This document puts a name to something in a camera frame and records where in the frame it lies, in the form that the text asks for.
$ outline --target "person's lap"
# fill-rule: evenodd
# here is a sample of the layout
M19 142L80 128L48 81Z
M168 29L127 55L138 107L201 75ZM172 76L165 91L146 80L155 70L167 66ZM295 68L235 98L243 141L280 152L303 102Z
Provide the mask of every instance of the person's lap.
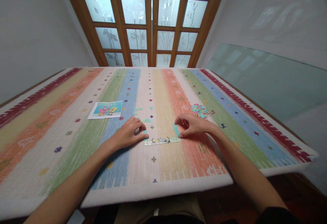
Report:
M115 224L142 224L155 215L188 215L205 223L195 194L183 194L120 205Z

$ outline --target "red stripe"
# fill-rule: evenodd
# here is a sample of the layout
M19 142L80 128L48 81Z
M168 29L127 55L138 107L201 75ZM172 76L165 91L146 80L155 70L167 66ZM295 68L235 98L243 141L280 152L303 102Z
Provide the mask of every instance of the red stripe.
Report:
M297 146L294 142L288 139L286 136L275 128L271 123L269 123L264 117L252 109L248 104L246 104L241 98L239 98L235 93L228 89L223 83L216 79L212 74L210 74L205 69L200 69L209 79L211 79L219 88L221 88L234 102L236 102L239 107L245 110L255 121L257 121L267 132L269 132L280 144L282 144L293 156L301 160L302 162L311 162L308 158L309 154Z
M57 78L55 81L51 82L47 86L43 87L42 89L35 92L33 95L30 95L25 100L18 103L16 106L12 107L8 111L4 112L0 115L0 129L8 124L11 120L16 118L18 115L20 115L22 112L27 110L29 107L31 107L33 104L37 103L41 98L49 94L51 91L53 91L56 87L64 83L68 78L73 76L75 73L77 73L82 68L73 68L69 72L66 72L64 75Z

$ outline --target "floor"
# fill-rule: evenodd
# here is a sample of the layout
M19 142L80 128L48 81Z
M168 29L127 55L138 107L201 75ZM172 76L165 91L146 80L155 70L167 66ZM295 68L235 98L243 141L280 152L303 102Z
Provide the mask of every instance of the floor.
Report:
M321 195L314 186L301 175L286 174L268 178L287 207L301 223L327 223L327 197ZM197 193L200 208L207 224L216 224L235 219L240 224L254 223L258 218L251 202L237 185ZM86 217L83 224L113 223L119 205L108 205L82 209ZM0 222L0 224L20 224L25 218Z

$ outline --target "colorful striped rug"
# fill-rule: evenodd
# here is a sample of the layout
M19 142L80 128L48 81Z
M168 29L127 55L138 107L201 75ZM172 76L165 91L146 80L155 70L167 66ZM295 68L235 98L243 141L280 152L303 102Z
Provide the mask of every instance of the colorful striped rug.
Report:
M120 118L87 120L95 102L119 100ZM266 176L318 156L209 70L69 68L0 109L0 219L30 214L133 115L149 140L114 153L82 207L232 184L207 135L178 140L183 112L218 125Z

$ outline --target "cartoon picture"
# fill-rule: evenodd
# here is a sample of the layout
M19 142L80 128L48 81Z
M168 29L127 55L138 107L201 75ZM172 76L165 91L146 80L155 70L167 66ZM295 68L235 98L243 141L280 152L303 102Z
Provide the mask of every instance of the cartoon picture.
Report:
M96 102L88 119L114 118L121 116L123 101Z

